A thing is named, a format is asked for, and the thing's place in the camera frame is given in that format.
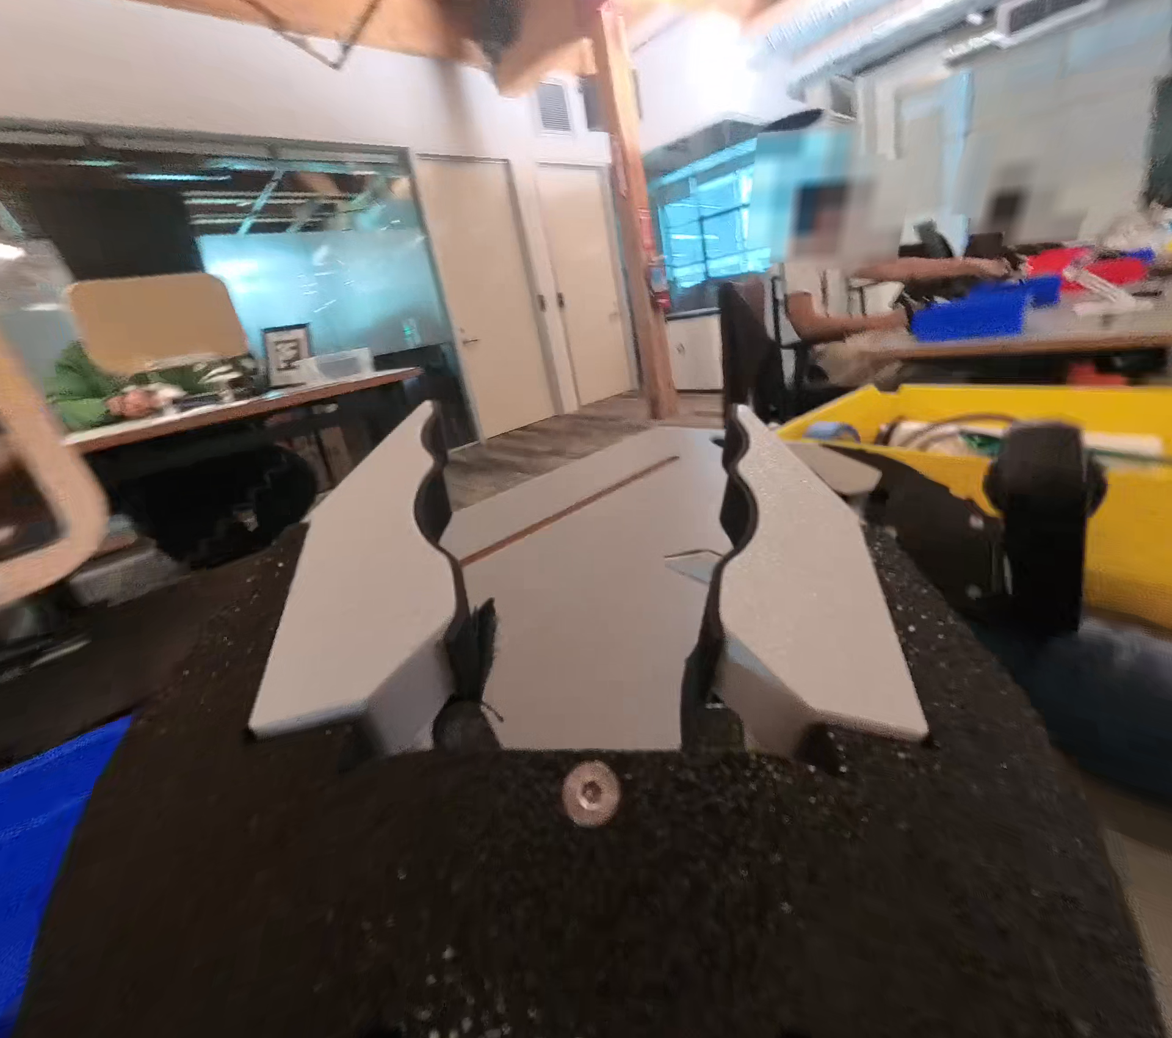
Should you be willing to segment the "large paned window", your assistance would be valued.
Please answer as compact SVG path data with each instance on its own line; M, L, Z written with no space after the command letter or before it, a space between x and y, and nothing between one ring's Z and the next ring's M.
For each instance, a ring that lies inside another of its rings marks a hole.
M750 238L754 169L752 158L740 157L650 185L670 313L714 308L722 283L769 272L769 247Z

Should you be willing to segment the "black backdrop board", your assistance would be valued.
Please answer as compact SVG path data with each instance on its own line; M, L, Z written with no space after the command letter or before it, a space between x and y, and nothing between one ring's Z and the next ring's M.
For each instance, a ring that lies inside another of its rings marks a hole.
M28 239L53 245L76 280L205 269L179 190L5 176L1 202Z

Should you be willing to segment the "wooden office desk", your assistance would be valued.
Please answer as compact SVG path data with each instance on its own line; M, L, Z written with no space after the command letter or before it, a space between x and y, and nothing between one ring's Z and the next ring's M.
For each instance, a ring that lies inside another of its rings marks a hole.
M1078 313L1075 306L1031 311L1015 335L950 341L921 341L891 332L877 345L885 360L953 361L1011 356L1097 356L1171 346L1171 305L1117 313Z

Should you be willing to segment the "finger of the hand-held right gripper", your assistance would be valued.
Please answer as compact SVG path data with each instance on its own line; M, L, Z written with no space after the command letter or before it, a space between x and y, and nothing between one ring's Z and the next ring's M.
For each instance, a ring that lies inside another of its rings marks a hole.
M785 445L823 483L844 499L866 498L880 484L884 471L868 461L854 457L813 440L786 440Z

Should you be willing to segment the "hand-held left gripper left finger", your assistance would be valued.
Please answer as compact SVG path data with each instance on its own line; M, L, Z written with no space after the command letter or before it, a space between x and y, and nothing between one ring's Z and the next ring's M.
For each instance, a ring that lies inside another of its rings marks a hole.
M495 600L472 605L445 546L448 455L418 404L309 518L247 728L343 726L371 754L500 747L486 688Z

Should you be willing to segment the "beige door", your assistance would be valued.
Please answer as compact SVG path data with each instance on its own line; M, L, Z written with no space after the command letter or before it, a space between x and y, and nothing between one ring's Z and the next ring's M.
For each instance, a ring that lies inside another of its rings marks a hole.
M625 394L635 362L606 173L539 163L536 192L579 404Z
M511 165L418 156L418 197L484 440L555 413Z

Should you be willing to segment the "person's right forearm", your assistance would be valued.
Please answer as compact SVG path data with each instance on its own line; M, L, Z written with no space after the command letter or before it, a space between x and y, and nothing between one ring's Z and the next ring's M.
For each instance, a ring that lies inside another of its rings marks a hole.
M1170 804L1169 636L1090 615L1049 636L974 619L970 626L1060 750L1098 777Z

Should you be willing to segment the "white duct vent grille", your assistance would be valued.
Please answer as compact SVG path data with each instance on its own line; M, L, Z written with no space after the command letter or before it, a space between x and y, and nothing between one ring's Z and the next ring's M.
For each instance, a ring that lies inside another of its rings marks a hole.
M1012 47L1101 9L1108 0L1005 0L996 9L994 32L1000 47Z

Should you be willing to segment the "red plastic bin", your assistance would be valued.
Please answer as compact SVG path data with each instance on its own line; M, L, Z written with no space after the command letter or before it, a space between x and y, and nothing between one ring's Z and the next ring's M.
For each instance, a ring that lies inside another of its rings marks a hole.
M1139 284L1149 277L1156 251L1152 247L1110 250L1090 246L1049 247L1026 256L1029 278L1053 278L1060 283L1060 294L1077 296L1087 285L1076 279L1076 273L1089 273L1101 281L1123 289Z

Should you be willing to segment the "clear plastic box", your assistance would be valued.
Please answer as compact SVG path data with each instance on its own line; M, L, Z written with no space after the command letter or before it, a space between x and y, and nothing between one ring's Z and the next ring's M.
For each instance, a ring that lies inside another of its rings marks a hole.
M296 371L303 385L326 385L375 373L374 355L367 346L302 357Z

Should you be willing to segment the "yellow plastic bin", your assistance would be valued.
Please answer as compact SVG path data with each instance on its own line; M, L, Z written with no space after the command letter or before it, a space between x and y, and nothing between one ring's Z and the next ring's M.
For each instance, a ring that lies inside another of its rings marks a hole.
M972 450L942 450L946 427L1000 434L1011 419L1061 421L1082 429L1093 449L1111 444L1108 488L1088 526L1087 603L1097 611L1170 630L1171 625L1171 388L1159 385L910 384L857 388L782 424L801 441L818 419L841 419L863 443L832 441L840 451L891 450L943 456L948 483L972 479Z

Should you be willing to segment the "office chair with brown jacket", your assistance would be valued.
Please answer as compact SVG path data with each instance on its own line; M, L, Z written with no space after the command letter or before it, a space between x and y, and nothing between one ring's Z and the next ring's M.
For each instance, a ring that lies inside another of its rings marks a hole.
M784 352L767 321L765 289L760 283L724 281L717 301L725 415L746 405L767 423L784 422Z

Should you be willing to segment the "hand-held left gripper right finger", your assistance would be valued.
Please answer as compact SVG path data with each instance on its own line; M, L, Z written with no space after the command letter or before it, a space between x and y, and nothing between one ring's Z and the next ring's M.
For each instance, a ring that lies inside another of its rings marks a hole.
M931 738L859 515L754 410L727 412L721 525L681 748L797 758L833 730Z

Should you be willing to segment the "large blue plastic bin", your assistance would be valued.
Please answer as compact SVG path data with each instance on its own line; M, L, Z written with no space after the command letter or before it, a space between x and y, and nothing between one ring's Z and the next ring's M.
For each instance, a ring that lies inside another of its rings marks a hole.
M16 1028L53 886L97 781L131 724L125 715L1 774L1 1034Z

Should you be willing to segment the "wooden post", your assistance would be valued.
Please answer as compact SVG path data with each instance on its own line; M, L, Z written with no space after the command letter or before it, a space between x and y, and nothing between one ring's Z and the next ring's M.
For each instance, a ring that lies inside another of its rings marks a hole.
M653 419L679 413L666 314L649 295L646 262L662 257L656 246L640 143L636 75L622 14L613 1L594 10L590 20L595 78L612 151L612 169L623 242L627 294L638 352L641 393Z

